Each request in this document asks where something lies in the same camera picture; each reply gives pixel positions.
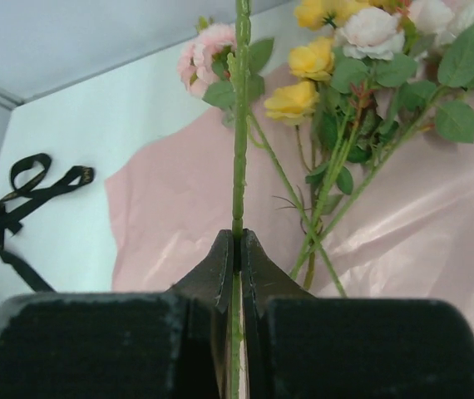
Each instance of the black ribbon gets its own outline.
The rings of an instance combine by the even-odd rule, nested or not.
[[[34,176],[22,187],[15,185],[15,179],[24,171],[33,169],[38,163],[43,170]],[[10,230],[17,234],[22,229],[21,220],[26,218],[34,210],[45,204],[48,200],[78,190],[84,185],[90,184],[95,178],[93,168],[85,166],[73,166],[61,179],[50,187],[36,189],[37,185],[47,175],[52,164],[52,159],[47,154],[36,154],[28,156],[15,165],[10,171],[10,183],[13,191],[0,199],[0,258],[5,264],[10,264],[19,276],[36,292],[53,292],[54,289],[24,260],[12,254],[4,248],[4,233]],[[6,203],[16,198],[28,198],[29,201],[18,206],[11,212],[6,211]]]

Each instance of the green stem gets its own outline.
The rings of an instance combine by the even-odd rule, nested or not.
[[[240,326],[240,288],[241,279],[239,273],[234,273],[231,298],[231,399],[239,399],[239,377],[240,377],[240,344],[243,334]]]
[[[296,142],[298,145],[298,154],[300,156],[300,161],[302,162],[302,165],[304,168],[310,172],[311,168],[307,166],[307,162],[305,162],[305,156],[304,156],[304,148],[302,147],[302,136],[300,135],[300,129],[299,127],[296,126]]]
[[[426,109],[424,112],[407,128],[405,131],[405,134],[403,137],[401,137],[398,141],[396,141],[392,147],[390,148],[389,151],[385,154],[382,160],[378,162],[377,165],[375,165],[368,176],[363,180],[361,185],[352,193],[352,195],[349,197],[348,201],[344,203],[343,207],[340,209],[339,212],[333,217],[331,222],[329,222],[328,226],[324,229],[324,231],[320,235],[320,240],[324,240],[329,233],[333,231],[337,223],[343,218],[343,216],[348,212],[348,210],[351,208],[351,206],[357,201],[357,199],[361,196],[361,194],[364,192],[364,190],[370,185],[372,180],[376,177],[378,172],[383,168],[383,166],[387,163],[387,161],[390,159],[391,156],[393,156],[394,152],[402,146],[403,143],[411,139],[418,131],[419,124],[425,120],[425,117],[429,110],[432,108],[434,103],[440,99],[442,96],[446,94],[446,89],[439,89],[437,93],[434,95],[432,101],[427,105]],[[318,247],[317,244],[314,244],[314,246],[309,250],[309,252],[306,254],[304,258],[305,259],[311,255],[311,253],[316,250]]]
[[[250,129],[248,129],[248,138],[249,138],[249,140],[252,142],[252,144],[254,145],[254,147],[257,147],[257,148],[259,148],[260,150],[263,150],[263,149],[264,149],[263,145],[261,145],[261,144],[254,138],[254,135],[252,135],[252,132],[250,131]]]
[[[348,124],[348,118],[349,118],[349,114],[346,113],[346,115],[343,118],[343,122],[338,130],[338,138],[337,138],[337,142],[335,143],[335,147],[333,148],[333,153],[331,154],[330,165],[328,166],[328,172],[326,173],[326,176],[324,177],[324,183],[318,195],[317,206],[311,217],[311,224],[313,226],[315,226],[318,223],[318,221],[320,220],[322,216],[323,208],[326,205],[326,202],[328,200],[329,191],[333,188],[333,185],[335,181],[337,180],[338,174],[343,168],[344,162],[346,162],[346,158],[348,157],[350,147],[356,135],[357,127],[351,131],[350,138],[348,141],[344,141],[342,138],[343,133],[346,130],[346,125]],[[308,257],[308,247],[309,245],[311,245],[311,240],[312,238],[310,237],[309,232],[308,232],[307,235],[305,236],[304,243],[302,244],[302,247],[300,248],[300,252],[296,259],[296,264],[294,265],[293,269],[290,272],[290,276],[292,278],[296,278],[298,276],[300,269],[304,265],[305,259]],[[314,241],[314,245],[311,247],[311,251],[313,251],[313,249],[316,249],[317,246],[321,247],[320,241]],[[332,264],[327,264],[327,266],[328,268],[333,268]]]
[[[244,186],[246,175],[246,147],[248,144],[248,59],[250,42],[249,0],[236,0],[237,20],[235,35],[235,75],[232,83],[235,89],[235,155],[232,232],[236,239],[243,235]]]
[[[307,266],[307,272],[305,272],[304,288],[308,291],[311,289],[314,278],[314,260],[316,258],[315,252],[309,254],[309,263]]]
[[[244,187],[246,185],[246,147],[248,145],[248,75],[249,75],[249,43],[251,33],[250,0],[236,0],[235,8],[235,70],[232,72],[231,83],[235,90],[235,145],[234,145],[234,192],[233,221],[231,230],[234,240],[239,244],[243,236]],[[230,398],[239,399],[240,374],[240,276],[234,275],[233,301],[231,305],[232,343],[231,343],[231,377]]]
[[[276,154],[274,153],[274,150],[270,146],[269,141],[267,140],[266,136],[264,135],[263,130],[261,129],[261,126],[259,125],[259,122],[255,118],[255,115],[252,111],[249,112],[249,117],[252,121],[252,125],[255,127],[257,130],[259,137],[263,141],[264,148],[266,149],[267,153],[270,156],[270,159],[272,160],[272,163],[274,164],[274,168],[278,171],[279,177],[284,183],[285,189],[289,192],[289,197],[293,201],[294,205],[296,206],[296,209],[298,210],[302,220],[304,221],[308,232],[311,234],[311,239],[314,242],[319,242],[318,235],[314,231],[311,222],[307,215],[305,214],[304,207],[302,206],[301,202],[299,201],[298,196],[296,195],[296,192],[293,189],[293,186],[290,184],[289,179],[287,178],[287,175],[285,174],[281,164],[278,161],[278,158],[276,157]],[[331,274],[331,279],[333,280],[333,283],[335,284],[335,287],[338,290],[338,293],[340,294],[341,297],[346,298],[346,292],[344,291],[343,285],[340,282],[340,279],[338,278],[338,275],[335,273],[335,270],[333,269],[333,266],[331,265],[331,262],[329,261],[328,255],[326,254],[326,251],[322,248],[322,246],[318,247],[318,252],[322,256],[324,262],[326,263],[328,267],[328,271]]]
[[[311,135],[311,169],[317,167],[317,145],[316,140]]]

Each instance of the pink rose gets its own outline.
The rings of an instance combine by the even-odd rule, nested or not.
[[[231,47],[233,50],[237,47],[235,27],[224,23],[214,23],[200,33],[195,43],[194,60],[198,68],[196,73],[208,84],[215,83],[219,77],[211,69],[213,56],[222,52],[225,47]]]
[[[197,73],[197,68],[193,63],[193,56],[195,54],[195,41],[190,41],[185,44],[178,60],[178,75],[180,75],[181,82],[185,85],[187,91],[195,96],[202,98],[207,90],[208,84],[198,77],[190,84],[191,78]]]
[[[234,50],[236,46],[235,28],[223,23],[210,25],[196,39],[187,42],[181,52],[177,67],[187,91],[193,96],[202,98],[209,85],[219,80],[211,67],[213,57],[222,52],[225,47],[231,47]]]

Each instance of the black holder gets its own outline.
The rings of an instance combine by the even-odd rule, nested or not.
[[[242,272],[249,399],[474,398],[474,336],[433,300],[321,299],[219,232],[166,293],[16,297],[0,308],[0,399],[229,398]]]

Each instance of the pink wrapping paper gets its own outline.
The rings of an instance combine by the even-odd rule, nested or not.
[[[291,83],[286,67],[267,92]],[[304,184],[294,131],[260,124],[293,186]],[[148,145],[106,182],[118,255],[116,291],[163,290],[206,256],[231,226],[233,133],[207,111],[174,135]],[[249,143],[245,226],[286,271],[304,235],[268,155]],[[358,167],[355,176],[362,175]],[[457,306],[474,328],[474,145],[434,133],[407,143],[324,242],[349,296],[432,297]],[[317,257],[313,293],[335,295]]]

